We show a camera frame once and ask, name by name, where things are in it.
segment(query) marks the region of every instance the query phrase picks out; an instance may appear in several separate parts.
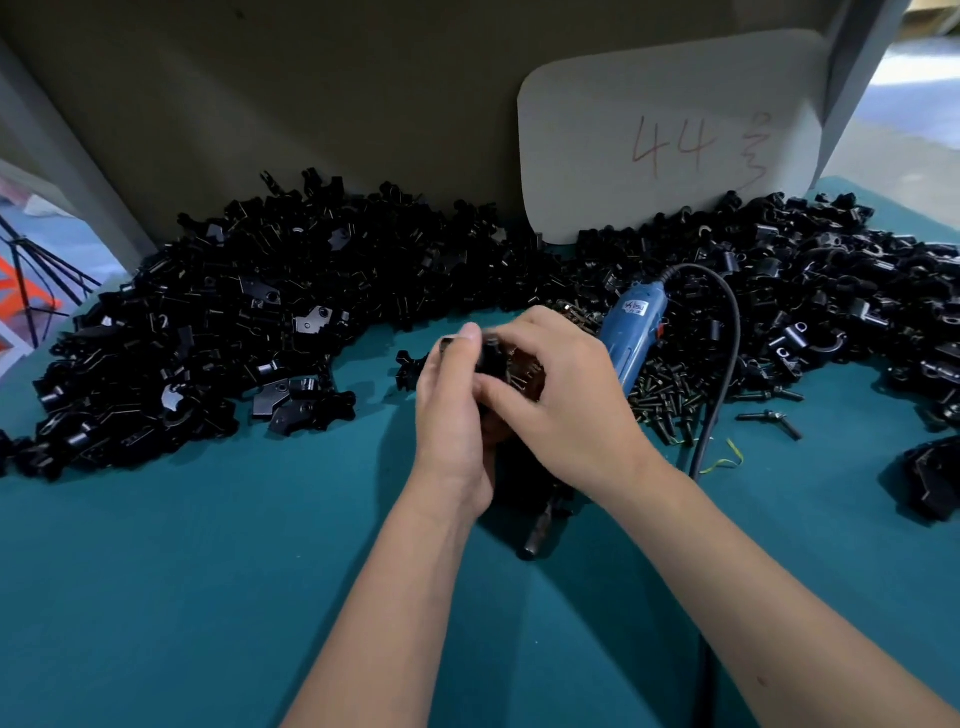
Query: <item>handwritten number 44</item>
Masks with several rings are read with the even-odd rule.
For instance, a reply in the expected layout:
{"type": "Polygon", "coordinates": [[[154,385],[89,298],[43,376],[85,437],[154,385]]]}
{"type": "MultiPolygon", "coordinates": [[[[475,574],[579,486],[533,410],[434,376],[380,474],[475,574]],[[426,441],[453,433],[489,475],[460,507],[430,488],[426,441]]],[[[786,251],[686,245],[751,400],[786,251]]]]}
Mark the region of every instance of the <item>handwritten number 44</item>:
{"type": "MultiPolygon", "coordinates": [[[[647,157],[653,158],[653,168],[654,168],[654,179],[658,180],[660,178],[660,159],[659,152],[665,147],[669,147],[673,142],[671,141],[660,141],[660,124],[654,123],[654,143],[653,146],[649,147],[646,151],[642,151],[640,146],[641,141],[643,140],[643,129],[646,126],[646,116],[640,117],[640,128],[636,132],[636,142],[634,142],[634,162],[642,161],[647,157]]],[[[684,127],[680,131],[680,138],[677,140],[677,151],[683,155],[696,155],[696,169],[697,173],[700,173],[700,153],[709,147],[711,144],[714,144],[717,140],[717,137],[714,137],[710,141],[704,141],[704,130],[707,125],[705,119],[700,120],[700,130],[697,133],[697,143],[695,146],[686,147],[684,146],[684,139],[686,138],[687,129],[689,128],[690,120],[684,119],[684,127]]]]}

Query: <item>power cord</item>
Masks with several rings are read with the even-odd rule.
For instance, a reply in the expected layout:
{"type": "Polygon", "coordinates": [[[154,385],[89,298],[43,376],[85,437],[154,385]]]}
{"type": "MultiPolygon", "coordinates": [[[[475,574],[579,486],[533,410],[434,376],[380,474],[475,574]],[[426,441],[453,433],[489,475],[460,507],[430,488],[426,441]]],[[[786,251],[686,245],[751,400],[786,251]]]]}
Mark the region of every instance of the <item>power cord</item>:
{"type": "MultiPolygon", "coordinates": [[[[681,263],[671,266],[660,276],[660,281],[666,285],[666,283],[676,277],[678,273],[687,269],[694,269],[698,273],[707,275],[720,286],[720,289],[724,292],[730,304],[732,315],[730,359],[727,362],[727,369],[720,379],[720,388],[717,390],[716,397],[708,404],[707,417],[704,420],[704,426],[700,432],[700,439],[697,441],[697,447],[693,451],[693,457],[690,458],[689,476],[693,482],[698,482],[700,480],[700,472],[703,469],[704,456],[707,453],[710,436],[713,434],[713,426],[716,425],[717,418],[720,415],[720,407],[723,406],[723,402],[727,398],[727,392],[730,389],[730,383],[733,379],[733,372],[736,371],[737,358],[740,354],[740,306],[737,305],[736,296],[727,282],[723,280],[721,276],[717,275],[716,272],[697,263],[681,263]]],[[[698,652],[697,688],[691,724],[693,728],[711,728],[716,718],[720,664],[716,654],[713,652],[713,648],[710,647],[702,634],[700,635],[698,652]]]]}

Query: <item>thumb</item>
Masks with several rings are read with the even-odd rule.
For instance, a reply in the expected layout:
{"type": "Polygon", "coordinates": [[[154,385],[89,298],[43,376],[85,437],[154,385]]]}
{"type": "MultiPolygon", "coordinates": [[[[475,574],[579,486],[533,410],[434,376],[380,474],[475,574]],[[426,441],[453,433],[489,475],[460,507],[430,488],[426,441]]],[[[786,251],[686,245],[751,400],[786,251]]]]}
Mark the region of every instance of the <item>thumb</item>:
{"type": "Polygon", "coordinates": [[[464,324],[453,342],[444,351],[437,376],[437,391],[447,396],[466,396],[473,380],[473,370],[480,358],[482,346],[480,327],[464,324]]]}
{"type": "Polygon", "coordinates": [[[473,375],[473,382],[476,398],[496,412],[521,440],[525,439],[540,415],[540,406],[493,376],[473,375]]]}

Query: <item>blue electric screwdriver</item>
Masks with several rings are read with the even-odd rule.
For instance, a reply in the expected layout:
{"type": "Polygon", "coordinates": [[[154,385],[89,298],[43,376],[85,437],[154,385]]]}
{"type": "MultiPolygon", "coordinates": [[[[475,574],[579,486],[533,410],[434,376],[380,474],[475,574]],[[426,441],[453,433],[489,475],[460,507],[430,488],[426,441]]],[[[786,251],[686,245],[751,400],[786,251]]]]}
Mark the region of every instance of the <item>blue electric screwdriver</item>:
{"type": "Polygon", "coordinates": [[[610,353],[624,395],[634,388],[647,352],[662,334],[666,304],[662,280],[635,283],[604,319],[599,338],[610,353]]]}

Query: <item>label sticker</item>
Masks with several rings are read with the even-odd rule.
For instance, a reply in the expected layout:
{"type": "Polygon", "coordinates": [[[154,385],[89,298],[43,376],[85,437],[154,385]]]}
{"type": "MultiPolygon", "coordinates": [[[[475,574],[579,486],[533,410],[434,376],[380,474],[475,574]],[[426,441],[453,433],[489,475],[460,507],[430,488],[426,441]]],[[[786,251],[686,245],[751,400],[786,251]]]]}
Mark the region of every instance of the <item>label sticker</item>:
{"type": "Polygon", "coordinates": [[[643,316],[647,312],[647,308],[650,307],[650,304],[646,301],[627,301],[623,304],[623,310],[627,313],[632,313],[635,316],[643,316]]]}

